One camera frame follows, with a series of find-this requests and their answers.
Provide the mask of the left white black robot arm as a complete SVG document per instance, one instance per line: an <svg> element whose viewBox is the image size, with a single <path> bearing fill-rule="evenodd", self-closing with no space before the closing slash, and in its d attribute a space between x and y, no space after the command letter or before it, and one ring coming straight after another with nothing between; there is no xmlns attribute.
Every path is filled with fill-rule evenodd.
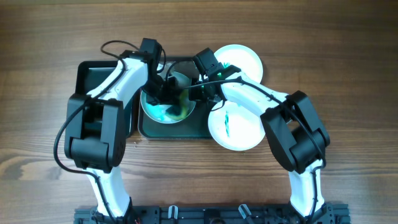
<svg viewBox="0 0 398 224"><path fill-rule="evenodd" d="M161 50L126 50L117 57L113 72L86 94L68 100L67 119L58 132L65 137L65 156L72 171L87 175L98 205L89 218L98 223L138 223L132 199L124 188L120 163L126 148L125 110L144 90L151 104L180 105L186 92L159 76Z"/></svg>

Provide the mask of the white plate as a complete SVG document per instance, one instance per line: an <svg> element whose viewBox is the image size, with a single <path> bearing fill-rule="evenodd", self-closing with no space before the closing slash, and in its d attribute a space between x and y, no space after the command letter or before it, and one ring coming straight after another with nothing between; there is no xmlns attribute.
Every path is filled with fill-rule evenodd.
<svg viewBox="0 0 398 224"><path fill-rule="evenodd" d="M263 78L264 69L261 59L249 47L239 44L225 45L215 52L215 57L225 67L234 65L240 68L256 83L260 83Z"/></svg>
<svg viewBox="0 0 398 224"><path fill-rule="evenodd" d="M230 101L214 105L208 116L208 129L219 145L232 151L252 149L266 135L259 117Z"/></svg>
<svg viewBox="0 0 398 224"><path fill-rule="evenodd" d="M179 82L179 87L183 91L183 87L188 87L191 85L191 78L188 78L186 75L179 73L179 72L171 72L169 77L176 77ZM158 123L162 124L174 124L177 122L180 122L182 120L176 121L174 119L170 119L165 115L166 109L170 108L171 105L166 105L166 104L161 104L161 105L150 105L146 102L146 93L144 91L141 91L141 106L142 109L144 110L145 114L148 115L148 117ZM192 113L193 109L196 106L195 101L190 101L189 104L189 109L188 109L188 116Z"/></svg>

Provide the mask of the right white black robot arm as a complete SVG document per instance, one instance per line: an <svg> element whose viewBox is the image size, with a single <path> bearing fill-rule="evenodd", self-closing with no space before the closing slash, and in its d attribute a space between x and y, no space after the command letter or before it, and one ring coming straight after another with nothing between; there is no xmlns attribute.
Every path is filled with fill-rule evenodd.
<svg viewBox="0 0 398 224"><path fill-rule="evenodd" d="M232 65L188 90L191 100L210 101L218 96L261 120L272 155L289 172L292 208L307 223L315 222L325 204L320 171L326 166L330 136L309 97L302 91L289 95L271 90Z"/></svg>

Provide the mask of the yellow green sponge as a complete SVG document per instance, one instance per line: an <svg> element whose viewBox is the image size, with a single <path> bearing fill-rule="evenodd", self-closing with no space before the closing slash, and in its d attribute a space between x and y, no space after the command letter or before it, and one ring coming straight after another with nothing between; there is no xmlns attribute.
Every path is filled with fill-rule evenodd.
<svg viewBox="0 0 398 224"><path fill-rule="evenodd" d="M166 109L165 115L176 121L185 119L188 116L189 104L188 90L183 90L178 96L178 103Z"/></svg>

